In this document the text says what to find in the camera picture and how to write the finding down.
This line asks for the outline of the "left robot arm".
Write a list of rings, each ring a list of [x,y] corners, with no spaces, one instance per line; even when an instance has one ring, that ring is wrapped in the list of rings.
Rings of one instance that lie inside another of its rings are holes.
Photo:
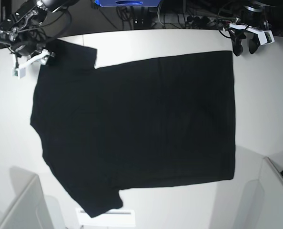
[[[248,33],[251,35],[248,40],[250,54],[260,46],[274,43],[274,36],[283,36],[283,0],[244,0],[237,12],[237,20],[225,28],[235,56],[242,54],[242,40]]]

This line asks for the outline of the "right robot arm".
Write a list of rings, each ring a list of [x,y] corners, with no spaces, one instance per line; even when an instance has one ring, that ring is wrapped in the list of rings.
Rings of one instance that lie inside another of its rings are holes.
[[[70,26],[72,16],[68,10],[76,0],[27,0],[14,13],[7,16],[0,24],[0,43],[11,52],[15,68],[19,68],[18,59],[26,57],[30,62],[41,61],[45,65],[55,53],[47,48],[48,43],[59,38]],[[43,25],[48,13],[60,12],[66,15],[67,25],[60,32],[48,37]]]

